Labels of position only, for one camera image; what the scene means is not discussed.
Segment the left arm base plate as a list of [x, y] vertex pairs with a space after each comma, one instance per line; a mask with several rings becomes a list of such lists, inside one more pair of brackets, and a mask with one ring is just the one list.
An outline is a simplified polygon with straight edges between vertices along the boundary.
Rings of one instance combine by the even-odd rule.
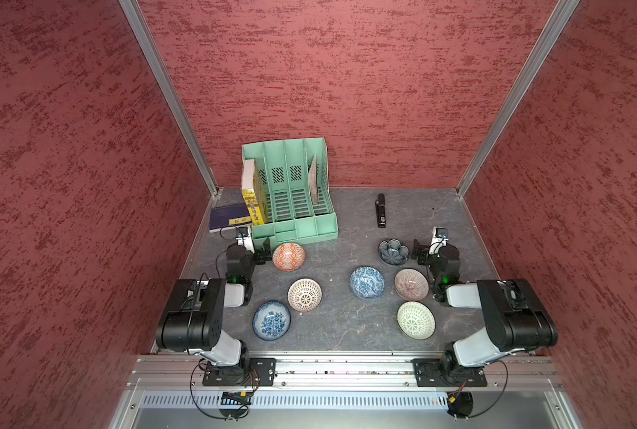
[[237, 366], [210, 366], [204, 369], [203, 386], [211, 387], [264, 387], [275, 382], [275, 359], [255, 357]]

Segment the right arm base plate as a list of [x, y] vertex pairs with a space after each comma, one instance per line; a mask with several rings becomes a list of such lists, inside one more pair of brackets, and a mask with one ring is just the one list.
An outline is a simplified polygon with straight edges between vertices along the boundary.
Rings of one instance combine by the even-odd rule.
[[467, 368], [444, 359], [413, 359], [418, 387], [475, 388], [486, 387], [484, 368]]

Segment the pink brown striped bowl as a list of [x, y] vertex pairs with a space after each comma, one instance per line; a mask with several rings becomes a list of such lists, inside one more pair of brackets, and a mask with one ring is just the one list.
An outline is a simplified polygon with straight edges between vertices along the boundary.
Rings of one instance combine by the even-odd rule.
[[395, 275], [395, 291], [405, 300], [423, 300], [429, 293], [427, 277], [415, 269], [402, 269]]

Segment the dark blue book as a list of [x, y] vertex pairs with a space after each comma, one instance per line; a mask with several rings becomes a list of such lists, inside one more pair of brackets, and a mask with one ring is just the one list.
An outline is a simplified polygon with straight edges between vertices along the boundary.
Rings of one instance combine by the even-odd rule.
[[215, 207], [210, 214], [209, 230], [219, 232], [249, 223], [250, 213], [244, 203]]

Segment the blue swirl pattern bowl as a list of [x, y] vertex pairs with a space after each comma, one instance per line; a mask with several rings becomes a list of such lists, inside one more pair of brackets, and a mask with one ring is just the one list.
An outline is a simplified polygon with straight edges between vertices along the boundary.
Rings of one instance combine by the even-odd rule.
[[360, 266], [350, 276], [350, 289], [357, 298], [362, 300], [380, 298], [385, 288], [384, 276], [371, 266]]

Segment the thin book in organizer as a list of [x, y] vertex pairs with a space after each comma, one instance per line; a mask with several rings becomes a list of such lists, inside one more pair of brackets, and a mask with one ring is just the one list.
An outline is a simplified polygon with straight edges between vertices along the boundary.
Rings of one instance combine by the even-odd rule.
[[309, 196], [313, 206], [318, 205], [318, 157], [314, 156], [309, 163], [308, 170]]

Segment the white green lattice bowl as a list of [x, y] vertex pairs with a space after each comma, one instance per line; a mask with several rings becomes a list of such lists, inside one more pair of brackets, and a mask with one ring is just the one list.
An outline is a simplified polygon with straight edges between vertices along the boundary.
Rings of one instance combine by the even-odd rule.
[[413, 340], [425, 341], [436, 330], [436, 320], [431, 310], [416, 301], [400, 305], [396, 320], [402, 332]]

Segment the green plastic file organizer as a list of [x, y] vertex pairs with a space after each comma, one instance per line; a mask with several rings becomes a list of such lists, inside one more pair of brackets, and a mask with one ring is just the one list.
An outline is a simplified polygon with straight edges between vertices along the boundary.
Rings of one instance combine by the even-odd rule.
[[[323, 138], [272, 140], [241, 147], [242, 159], [252, 159], [266, 195], [265, 225], [253, 225], [251, 237], [259, 248], [286, 242], [300, 245], [333, 241], [338, 237], [328, 177], [327, 143]], [[318, 157], [318, 205], [309, 196], [308, 170]]]

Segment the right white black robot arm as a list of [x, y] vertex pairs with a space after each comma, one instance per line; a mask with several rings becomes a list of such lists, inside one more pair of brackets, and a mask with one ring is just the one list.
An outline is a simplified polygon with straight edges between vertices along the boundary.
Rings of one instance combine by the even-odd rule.
[[436, 301], [454, 309], [478, 309], [483, 316], [483, 328], [445, 346], [436, 368], [444, 383], [478, 384], [486, 365], [558, 342], [556, 324], [528, 281], [459, 282], [461, 254], [445, 239], [427, 246], [413, 241], [412, 256], [432, 275], [428, 284]]

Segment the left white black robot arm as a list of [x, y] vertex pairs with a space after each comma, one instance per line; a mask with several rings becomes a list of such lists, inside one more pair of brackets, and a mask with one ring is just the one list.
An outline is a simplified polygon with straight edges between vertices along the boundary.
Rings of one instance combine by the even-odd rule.
[[205, 359], [204, 382], [208, 385], [250, 382], [253, 371], [248, 348], [224, 331], [224, 310], [250, 304], [254, 269], [272, 258], [268, 241], [255, 251], [232, 245], [225, 255], [225, 276], [176, 282], [155, 334], [157, 348]]

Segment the blue floral rimmed bowl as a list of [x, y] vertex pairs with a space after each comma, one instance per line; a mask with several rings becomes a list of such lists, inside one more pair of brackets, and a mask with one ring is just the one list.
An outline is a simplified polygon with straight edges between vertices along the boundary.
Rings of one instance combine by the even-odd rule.
[[252, 328], [262, 341], [276, 341], [282, 338], [291, 326], [290, 309], [282, 302], [268, 301], [256, 311]]

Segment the white brown lattice bowl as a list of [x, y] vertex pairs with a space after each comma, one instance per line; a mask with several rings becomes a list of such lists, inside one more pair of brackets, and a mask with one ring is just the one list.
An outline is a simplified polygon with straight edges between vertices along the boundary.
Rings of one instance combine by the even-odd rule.
[[294, 282], [287, 293], [291, 308], [300, 313], [308, 313], [316, 309], [322, 298], [323, 292], [320, 285], [309, 278]]

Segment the yellow book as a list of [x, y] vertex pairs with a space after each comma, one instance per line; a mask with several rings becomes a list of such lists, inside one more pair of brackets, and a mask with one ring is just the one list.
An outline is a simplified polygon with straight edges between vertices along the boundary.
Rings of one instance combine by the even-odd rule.
[[252, 224], [265, 225], [268, 216], [266, 215], [266, 195], [264, 191], [243, 189], [241, 194], [249, 211]]

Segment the dark flower shaped bowl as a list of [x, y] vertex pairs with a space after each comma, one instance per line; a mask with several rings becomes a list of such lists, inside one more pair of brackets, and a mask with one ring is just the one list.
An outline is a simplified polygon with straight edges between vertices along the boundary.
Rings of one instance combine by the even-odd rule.
[[410, 250], [401, 241], [391, 239], [379, 243], [377, 254], [389, 266], [402, 266], [409, 260]]

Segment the aluminium mounting rail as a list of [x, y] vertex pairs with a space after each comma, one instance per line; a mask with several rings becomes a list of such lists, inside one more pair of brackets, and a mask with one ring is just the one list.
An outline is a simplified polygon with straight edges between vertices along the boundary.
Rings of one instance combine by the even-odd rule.
[[[253, 359], [274, 359], [270, 391], [413, 391], [417, 377], [413, 361], [440, 359], [440, 352], [397, 351], [257, 351]], [[141, 355], [126, 388], [184, 391], [198, 359], [177, 353]], [[488, 391], [564, 391], [550, 357], [518, 354], [484, 370]]]

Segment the orange patterned bowl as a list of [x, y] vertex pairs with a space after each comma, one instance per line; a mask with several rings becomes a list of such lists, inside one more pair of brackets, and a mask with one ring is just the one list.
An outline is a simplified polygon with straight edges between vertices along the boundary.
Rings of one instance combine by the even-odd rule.
[[284, 243], [275, 249], [272, 260], [274, 266], [281, 271], [296, 271], [306, 261], [306, 251], [297, 243]]

